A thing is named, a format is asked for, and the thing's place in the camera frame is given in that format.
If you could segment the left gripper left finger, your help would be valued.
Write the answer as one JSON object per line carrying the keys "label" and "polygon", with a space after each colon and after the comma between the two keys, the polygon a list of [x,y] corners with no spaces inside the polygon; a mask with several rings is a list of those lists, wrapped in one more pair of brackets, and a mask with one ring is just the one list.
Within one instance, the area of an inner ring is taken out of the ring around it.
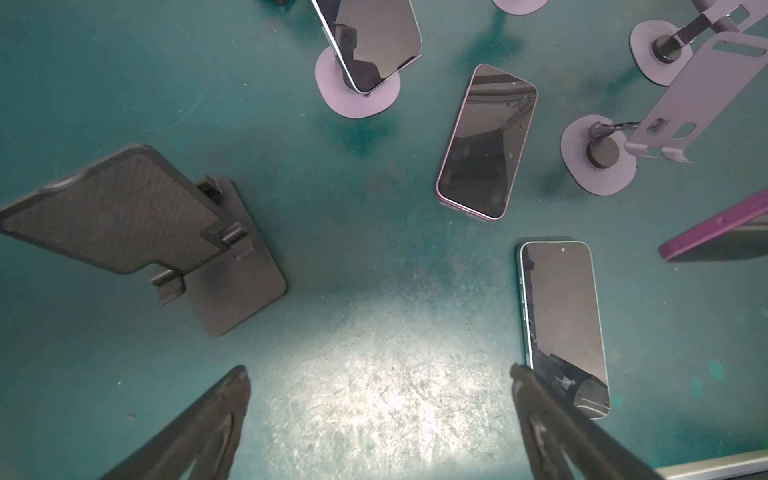
{"label": "left gripper left finger", "polygon": [[227,479],[251,396],[247,369],[238,365],[105,479]]}

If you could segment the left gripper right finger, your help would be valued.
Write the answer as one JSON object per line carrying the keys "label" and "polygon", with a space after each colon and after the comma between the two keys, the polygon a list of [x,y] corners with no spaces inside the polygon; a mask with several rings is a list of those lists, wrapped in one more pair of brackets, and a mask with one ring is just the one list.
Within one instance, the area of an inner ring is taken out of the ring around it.
{"label": "left gripper right finger", "polygon": [[572,479],[658,479],[653,469],[561,397],[529,367],[514,364],[512,397],[532,475]]}

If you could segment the teal-edged phone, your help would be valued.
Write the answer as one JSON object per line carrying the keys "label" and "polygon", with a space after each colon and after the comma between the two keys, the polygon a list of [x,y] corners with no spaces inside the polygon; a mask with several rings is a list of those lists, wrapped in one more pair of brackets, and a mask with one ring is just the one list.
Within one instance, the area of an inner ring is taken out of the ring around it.
{"label": "teal-edged phone", "polygon": [[517,265],[527,365],[588,418],[606,417],[611,397],[590,248],[527,241]]}

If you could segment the pink-edged phone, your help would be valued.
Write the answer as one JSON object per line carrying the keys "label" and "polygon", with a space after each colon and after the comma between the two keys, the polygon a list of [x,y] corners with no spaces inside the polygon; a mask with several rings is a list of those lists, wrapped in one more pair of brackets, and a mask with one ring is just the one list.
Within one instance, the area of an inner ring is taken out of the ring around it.
{"label": "pink-edged phone", "polygon": [[474,69],[436,180],[443,204],[484,221],[505,215],[537,101],[532,83]]}

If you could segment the purple-edged phone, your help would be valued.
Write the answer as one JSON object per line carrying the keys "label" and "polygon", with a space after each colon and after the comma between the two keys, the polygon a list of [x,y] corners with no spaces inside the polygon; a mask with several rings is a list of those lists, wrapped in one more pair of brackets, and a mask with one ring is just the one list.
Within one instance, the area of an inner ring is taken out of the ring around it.
{"label": "purple-edged phone", "polygon": [[658,248],[667,263],[751,260],[767,256],[767,190],[724,210]]}

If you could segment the purple stand front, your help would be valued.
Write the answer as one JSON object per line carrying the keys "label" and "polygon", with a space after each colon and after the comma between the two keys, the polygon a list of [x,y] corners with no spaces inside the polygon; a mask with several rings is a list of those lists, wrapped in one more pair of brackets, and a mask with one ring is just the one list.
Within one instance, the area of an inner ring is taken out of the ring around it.
{"label": "purple stand front", "polygon": [[637,24],[629,37],[634,61],[651,82],[670,86],[694,51],[690,44],[703,32],[743,33],[767,15],[767,2],[758,0],[693,1],[698,16],[684,27],[662,20]]}

